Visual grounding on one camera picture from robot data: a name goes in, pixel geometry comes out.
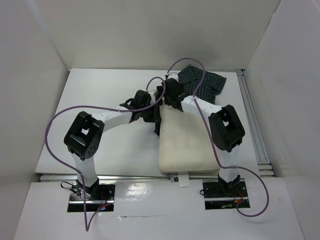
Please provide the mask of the cream white pillow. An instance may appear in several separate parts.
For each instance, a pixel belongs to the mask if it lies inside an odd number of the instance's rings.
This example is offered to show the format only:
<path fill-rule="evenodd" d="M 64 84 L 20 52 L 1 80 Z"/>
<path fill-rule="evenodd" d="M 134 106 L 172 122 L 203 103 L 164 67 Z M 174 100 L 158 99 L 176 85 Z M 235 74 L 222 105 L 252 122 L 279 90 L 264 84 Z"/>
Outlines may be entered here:
<path fill-rule="evenodd" d="M 164 173 L 213 172 L 220 167 L 203 120 L 168 105 L 159 108 L 159 169 Z"/>

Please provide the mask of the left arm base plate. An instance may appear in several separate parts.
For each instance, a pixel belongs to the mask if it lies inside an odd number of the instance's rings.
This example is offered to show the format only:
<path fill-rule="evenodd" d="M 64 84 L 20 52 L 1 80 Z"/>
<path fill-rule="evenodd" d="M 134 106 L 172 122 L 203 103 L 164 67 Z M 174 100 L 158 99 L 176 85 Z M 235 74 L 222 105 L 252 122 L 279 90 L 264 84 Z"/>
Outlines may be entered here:
<path fill-rule="evenodd" d="M 98 209 L 101 212 L 114 211 L 116 189 L 114 182 L 100 184 L 93 196 L 88 193 L 84 194 L 83 190 L 75 182 L 62 181 L 60 187 L 70 192 L 67 207 L 68 213 L 83 213 L 84 199 L 87 212 L 93 213 Z"/>

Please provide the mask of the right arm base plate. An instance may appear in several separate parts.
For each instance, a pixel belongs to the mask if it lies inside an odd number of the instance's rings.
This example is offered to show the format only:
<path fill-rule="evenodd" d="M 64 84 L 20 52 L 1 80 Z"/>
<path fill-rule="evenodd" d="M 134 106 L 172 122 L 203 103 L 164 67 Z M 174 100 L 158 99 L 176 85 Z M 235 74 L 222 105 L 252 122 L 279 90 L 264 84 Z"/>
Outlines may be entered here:
<path fill-rule="evenodd" d="M 244 180 L 231 191 L 222 190 L 217 180 L 204 180 L 199 194 L 204 198 L 205 210 L 227 210 L 250 208 L 247 186 Z"/>

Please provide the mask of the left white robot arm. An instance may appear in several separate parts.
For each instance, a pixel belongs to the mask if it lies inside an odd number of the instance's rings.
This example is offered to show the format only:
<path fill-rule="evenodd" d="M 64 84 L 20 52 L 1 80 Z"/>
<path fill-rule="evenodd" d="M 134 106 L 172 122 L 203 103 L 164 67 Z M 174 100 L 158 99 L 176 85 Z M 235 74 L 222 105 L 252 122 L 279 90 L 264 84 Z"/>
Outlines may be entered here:
<path fill-rule="evenodd" d="M 115 111 L 107 110 L 97 114 L 81 111 L 74 119 L 64 137 L 64 144 L 71 153 L 77 174 L 76 184 L 81 194 L 88 200 L 99 193 L 99 178 L 96 174 L 94 155 L 98 151 L 104 132 L 115 127 L 130 124 L 143 118 L 149 123 L 159 123 L 156 111 L 158 105 L 142 110 L 160 100 L 158 90 L 138 90 L 133 98 L 120 104 Z"/>

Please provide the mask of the dark checkered pillowcase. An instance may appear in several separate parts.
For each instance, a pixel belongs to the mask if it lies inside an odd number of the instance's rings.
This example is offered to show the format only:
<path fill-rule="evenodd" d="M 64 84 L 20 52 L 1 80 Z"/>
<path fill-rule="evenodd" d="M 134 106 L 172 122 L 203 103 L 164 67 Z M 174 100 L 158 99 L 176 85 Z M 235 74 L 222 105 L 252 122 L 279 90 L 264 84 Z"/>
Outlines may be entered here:
<path fill-rule="evenodd" d="M 188 65 L 177 75 L 178 82 L 183 86 L 184 91 L 192 94 L 202 79 L 203 70 L 192 65 Z M 216 96 L 222 92 L 226 80 L 226 77 L 205 71 L 204 79 L 195 95 L 203 101 L 215 104 Z"/>

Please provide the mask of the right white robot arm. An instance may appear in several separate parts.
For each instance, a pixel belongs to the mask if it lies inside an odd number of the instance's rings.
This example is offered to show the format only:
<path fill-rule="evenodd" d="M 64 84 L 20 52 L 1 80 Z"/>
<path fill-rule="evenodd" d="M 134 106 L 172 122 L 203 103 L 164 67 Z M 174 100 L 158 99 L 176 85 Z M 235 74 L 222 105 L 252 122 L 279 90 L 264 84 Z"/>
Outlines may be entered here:
<path fill-rule="evenodd" d="M 155 99 L 161 104 L 202 118 L 220 168 L 218 190 L 223 196 L 230 196 L 240 183 L 237 163 L 240 144 L 246 134 L 235 108 L 202 100 L 185 91 L 174 78 L 166 79 L 156 90 Z"/>

